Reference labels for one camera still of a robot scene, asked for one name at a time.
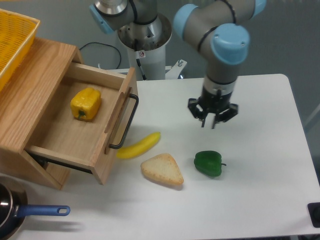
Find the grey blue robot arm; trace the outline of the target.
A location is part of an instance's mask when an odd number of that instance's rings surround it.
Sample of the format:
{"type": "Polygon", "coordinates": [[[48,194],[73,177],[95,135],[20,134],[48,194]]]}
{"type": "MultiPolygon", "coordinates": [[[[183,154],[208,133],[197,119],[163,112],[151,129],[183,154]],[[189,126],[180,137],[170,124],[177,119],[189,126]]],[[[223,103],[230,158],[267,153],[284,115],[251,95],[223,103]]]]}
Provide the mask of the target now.
{"type": "Polygon", "coordinates": [[[202,8],[186,4],[173,21],[158,12],[155,0],[97,0],[89,10],[102,32],[117,33],[139,80],[165,77],[165,47],[176,32],[207,61],[201,96],[190,98],[188,109],[202,123],[214,114],[218,124],[238,114],[230,98],[250,44],[242,23],[265,6],[264,0],[216,0],[202,8]]]}

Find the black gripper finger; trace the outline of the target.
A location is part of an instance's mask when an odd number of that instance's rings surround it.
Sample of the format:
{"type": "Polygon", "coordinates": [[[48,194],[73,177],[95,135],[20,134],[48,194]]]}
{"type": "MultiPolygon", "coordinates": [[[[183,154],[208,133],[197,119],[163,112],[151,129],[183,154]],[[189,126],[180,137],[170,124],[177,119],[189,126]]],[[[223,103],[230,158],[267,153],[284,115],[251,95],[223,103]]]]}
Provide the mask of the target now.
{"type": "Polygon", "coordinates": [[[238,114],[238,112],[239,106],[235,103],[230,103],[224,111],[215,114],[211,128],[214,129],[215,126],[219,123],[228,122],[233,117],[235,117],[238,114]]]}
{"type": "Polygon", "coordinates": [[[203,128],[205,126],[207,113],[199,105],[199,100],[196,98],[189,98],[187,107],[190,110],[193,117],[201,122],[201,127],[203,128]]]}

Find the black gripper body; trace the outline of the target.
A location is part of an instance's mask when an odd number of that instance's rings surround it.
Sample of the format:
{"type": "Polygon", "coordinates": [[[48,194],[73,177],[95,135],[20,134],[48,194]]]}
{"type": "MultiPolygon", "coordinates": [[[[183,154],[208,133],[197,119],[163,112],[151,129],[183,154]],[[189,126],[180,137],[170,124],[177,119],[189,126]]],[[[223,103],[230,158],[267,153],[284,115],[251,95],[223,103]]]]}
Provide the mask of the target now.
{"type": "Polygon", "coordinates": [[[201,96],[198,99],[200,114],[222,113],[230,108],[230,98],[233,91],[223,93],[221,89],[209,90],[205,85],[202,87],[201,96]]]}

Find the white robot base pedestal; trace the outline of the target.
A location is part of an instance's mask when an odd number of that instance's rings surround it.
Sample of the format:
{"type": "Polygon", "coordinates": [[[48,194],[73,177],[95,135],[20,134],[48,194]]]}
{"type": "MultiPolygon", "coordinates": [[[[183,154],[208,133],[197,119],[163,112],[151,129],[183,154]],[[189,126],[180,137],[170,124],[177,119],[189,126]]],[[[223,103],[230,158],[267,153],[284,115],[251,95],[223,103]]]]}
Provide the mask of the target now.
{"type": "Polygon", "coordinates": [[[172,80],[182,77],[187,61],[179,59],[166,66],[166,45],[172,37],[170,21],[158,13],[149,24],[131,22],[117,32],[126,47],[129,65],[136,68],[136,78],[142,80],[172,80]]]}

